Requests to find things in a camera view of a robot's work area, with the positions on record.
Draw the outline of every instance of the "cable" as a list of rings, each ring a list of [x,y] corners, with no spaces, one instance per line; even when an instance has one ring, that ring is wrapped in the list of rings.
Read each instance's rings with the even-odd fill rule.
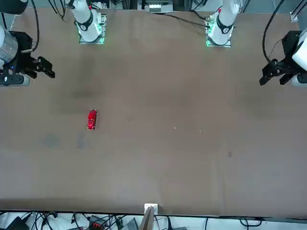
[[[223,5],[221,5],[219,8],[217,8],[217,10],[216,10],[216,12],[218,12],[219,11],[219,9],[221,9],[221,7],[222,7]]]
[[[297,14],[294,17],[296,17],[302,11],[302,9],[304,9],[306,5],[307,5],[307,2],[302,6],[302,8],[297,12]]]
[[[196,10],[202,3],[203,3],[203,6],[206,5],[207,1],[208,1],[208,0],[202,0],[202,1],[193,9],[193,11]]]
[[[200,19],[207,20],[207,18],[208,18],[208,17],[202,17],[202,16],[200,16],[196,11],[191,11],[191,12],[193,12],[194,14],[196,14],[197,17],[199,17]]]
[[[247,2],[246,2],[246,3],[244,4],[244,6],[243,6],[242,13],[245,12],[245,10],[246,10],[247,6],[249,5],[249,3],[250,3],[250,0],[247,0]]]
[[[270,55],[269,55],[269,58],[270,58],[270,56],[272,55],[275,46],[276,46],[281,40],[282,40],[282,39],[278,40],[278,41],[275,43],[275,45],[273,46],[273,49],[272,49],[272,51],[271,51],[271,53],[270,53]]]
[[[304,2],[305,0],[301,0],[301,2],[297,5],[297,7],[294,9],[294,11],[291,13],[291,16],[294,14],[294,12],[298,9],[298,7]]]
[[[259,220],[259,223],[258,223],[258,224],[249,224],[249,223],[248,223],[248,220],[246,219],[246,217],[240,217],[239,221],[240,221],[240,223],[241,223],[244,227],[247,228],[247,230],[249,229],[249,227],[259,227],[259,226],[262,224],[262,220],[261,220],[261,219]]]
[[[192,22],[192,21],[189,21],[189,20],[186,20],[186,19],[183,19],[183,18],[179,18],[179,17],[171,15],[171,14],[164,14],[164,15],[172,17],[172,18],[176,18],[176,19],[179,19],[179,20],[182,20],[182,21],[184,21],[186,23],[190,23],[190,24],[193,24],[193,25],[198,25],[198,26],[201,26],[201,27],[209,28],[209,26],[207,26],[207,25],[203,25],[203,24],[200,24],[200,23],[195,23],[195,22]]]
[[[118,218],[118,220],[121,220],[121,219],[123,219],[124,217],[126,217],[126,215],[124,215],[124,216],[122,216],[122,217],[120,217],[120,218]],[[113,222],[110,226],[108,226],[105,230],[110,230],[111,229],[111,227],[114,225],[114,224],[116,224],[116,221],[115,222]]]
[[[167,222],[168,222],[168,227],[167,227],[167,229],[168,229],[168,230],[173,230],[173,226],[172,226],[171,219],[169,218],[169,216],[166,216],[166,218],[167,218]]]
[[[266,51],[265,51],[265,37],[266,37],[267,31],[268,31],[268,28],[269,28],[269,26],[270,26],[270,24],[271,24],[271,22],[272,22],[272,20],[273,20],[273,18],[274,18],[274,16],[275,16],[275,14],[278,12],[279,8],[281,7],[281,5],[283,4],[284,1],[285,1],[285,0],[281,0],[281,1],[279,2],[278,6],[277,6],[276,9],[274,10],[274,12],[273,12],[271,18],[270,18],[269,21],[268,21],[268,24],[266,25],[266,27],[265,27],[265,29],[264,29],[263,39],[262,39],[262,51],[263,51],[263,55],[264,55],[265,59],[267,59],[267,61],[268,61],[268,63],[269,63],[270,65],[272,65],[272,66],[275,67],[276,69],[279,69],[279,70],[283,70],[283,71],[289,72],[289,69],[288,69],[288,68],[280,67],[280,66],[276,65],[275,63],[273,63],[273,62],[268,58],[267,53],[266,53]]]
[[[155,216],[154,218],[155,218],[155,221],[157,221],[158,229],[161,230],[161,229],[160,229],[160,225],[159,225],[159,221],[158,221],[157,217]]]
[[[48,0],[48,2],[49,2],[49,4],[51,5],[51,7],[52,7],[53,11],[54,11],[56,14],[58,14],[58,13],[57,13],[57,11],[56,11],[56,9],[55,9],[55,8],[54,8],[54,6],[52,5],[51,1],[50,1],[50,0]]]
[[[42,225],[44,226],[45,223],[47,223],[47,225],[49,226],[50,230],[53,230],[53,228],[51,227],[50,223],[49,223],[49,220],[48,220],[48,216],[50,216],[50,212],[46,215],[46,214],[43,214],[45,216],[45,218],[43,218],[43,222],[42,222]]]
[[[71,223],[75,222],[77,228],[78,228],[79,230],[83,230],[83,228],[81,228],[81,227],[79,226],[78,222],[77,222],[77,218],[76,218],[76,215],[77,215],[77,214],[78,214],[78,213],[75,213],[75,212],[72,214]],[[91,220],[91,218],[90,218],[90,217],[87,217],[84,213],[80,213],[80,214],[83,215],[88,221]]]
[[[38,47],[38,43],[39,43],[39,23],[38,23],[38,15],[37,15],[37,11],[36,11],[36,7],[34,4],[34,1],[31,0],[32,5],[33,5],[33,9],[34,9],[34,13],[35,13],[35,19],[36,19],[36,32],[37,32],[37,40],[36,40],[36,44],[34,46],[34,48],[31,49],[31,52],[35,51]]]
[[[206,219],[206,223],[205,223],[205,229],[204,230],[207,230],[207,224],[208,224],[208,220],[209,218]]]
[[[6,22],[5,22],[5,18],[4,18],[4,13],[1,13],[1,16],[2,16],[2,21],[3,21],[4,28],[7,30],[8,27],[6,26]]]

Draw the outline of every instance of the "red toy car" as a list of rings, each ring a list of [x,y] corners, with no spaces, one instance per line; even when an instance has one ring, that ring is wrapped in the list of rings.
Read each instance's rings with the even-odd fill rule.
[[[95,130],[96,118],[97,111],[95,109],[91,109],[90,113],[88,114],[87,130]]]

